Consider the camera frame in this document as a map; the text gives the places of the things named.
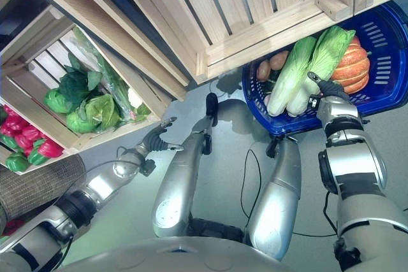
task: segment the orange pumpkin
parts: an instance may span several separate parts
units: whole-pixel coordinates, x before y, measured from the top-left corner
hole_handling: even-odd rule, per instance
[[[367,51],[360,46],[360,41],[355,36],[331,78],[343,85],[345,92],[352,94],[367,85],[369,69]]]

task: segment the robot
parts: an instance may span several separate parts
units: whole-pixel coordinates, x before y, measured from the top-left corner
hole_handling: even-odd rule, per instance
[[[408,220],[385,195],[386,168],[364,120],[349,96],[335,83],[308,74],[323,93],[311,96],[326,134],[318,154],[323,185],[338,195],[335,258],[342,271],[407,271]],[[176,150],[156,197],[152,225],[158,238],[74,262],[61,271],[291,271],[281,263],[286,253],[300,198],[301,164],[296,141],[276,140],[268,153],[276,170],[263,189],[248,226],[240,229],[191,215],[198,165],[211,153],[211,131],[217,124],[217,97],[207,96],[205,116],[181,145],[160,135],[171,118],[126,150],[107,169],[62,197],[21,227],[0,246],[0,271],[52,271],[61,249],[78,230],[138,173],[148,176],[153,150]]]

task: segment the gray floor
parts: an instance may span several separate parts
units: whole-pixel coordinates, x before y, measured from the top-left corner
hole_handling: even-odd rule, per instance
[[[407,0],[400,0],[407,6]],[[168,132],[166,141],[181,143],[194,123],[205,113],[205,96],[211,89],[220,96],[219,124],[213,130],[213,152],[203,156],[193,215],[243,227],[246,218],[240,209],[244,159],[252,148],[261,164],[263,181],[273,173],[275,161],[265,155],[268,144],[266,131],[253,119],[244,102],[241,89],[237,88],[240,71],[221,80],[215,80],[190,91],[183,103],[173,102],[166,117],[177,116]],[[218,87],[228,94],[223,94]],[[388,167],[387,195],[401,208],[408,207],[408,141],[406,123],[408,106],[369,117],[366,127]],[[128,134],[83,152],[85,164],[91,167],[113,159],[119,145],[131,147],[140,141],[150,128]],[[320,179],[317,153],[324,148],[321,129],[298,134],[302,156],[302,198],[298,207],[295,231],[307,234],[329,234],[330,226],[324,219],[322,207],[326,193]],[[137,176],[92,221],[89,232],[75,241],[65,263],[100,253],[117,246],[154,237],[150,214],[156,192],[174,153],[152,153],[156,170],[148,177]],[[248,161],[248,177],[244,189],[244,205],[250,210],[258,186],[255,160]],[[330,196],[328,213],[335,219],[336,196]],[[284,262],[295,271],[340,271],[333,256],[331,238],[306,238],[293,236]]]

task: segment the cabbage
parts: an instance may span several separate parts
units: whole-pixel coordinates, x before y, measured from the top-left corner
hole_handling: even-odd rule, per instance
[[[343,58],[355,34],[356,31],[347,31],[337,25],[325,30],[316,43],[307,72],[313,71],[322,80],[328,80]],[[298,89],[286,106],[288,113],[291,116],[302,114],[307,109],[310,95],[318,93],[319,87],[305,74],[302,87]]]
[[[85,105],[87,120],[100,122],[100,128],[105,130],[107,127],[113,127],[120,120],[116,110],[115,103],[110,94],[92,98]]]
[[[44,98],[44,103],[56,113],[69,113],[72,103],[67,101],[59,89],[50,89]]]
[[[267,105],[269,115],[283,113],[291,96],[302,84],[315,43],[316,38],[310,36],[296,42],[270,95]]]
[[[73,132],[88,133],[88,132],[92,132],[99,125],[99,122],[93,119],[91,120],[81,119],[78,115],[78,110],[76,110],[67,115],[66,125]]]

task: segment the blue plastic basket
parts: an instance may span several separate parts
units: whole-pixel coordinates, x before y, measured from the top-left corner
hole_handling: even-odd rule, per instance
[[[371,51],[370,79],[367,86],[351,95],[362,116],[403,106],[408,93],[408,17],[393,1],[360,13],[339,25],[356,30],[361,46]],[[321,127],[316,112],[307,110],[296,118],[286,112],[271,117],[263,100],[264,83],[256,79],[256,70],[261,61],[272,55],[290,50],[292,45],[268,54],[244,66],[242,85],[248,107],[255,118],[270,134],[280,136],[294,134]]]

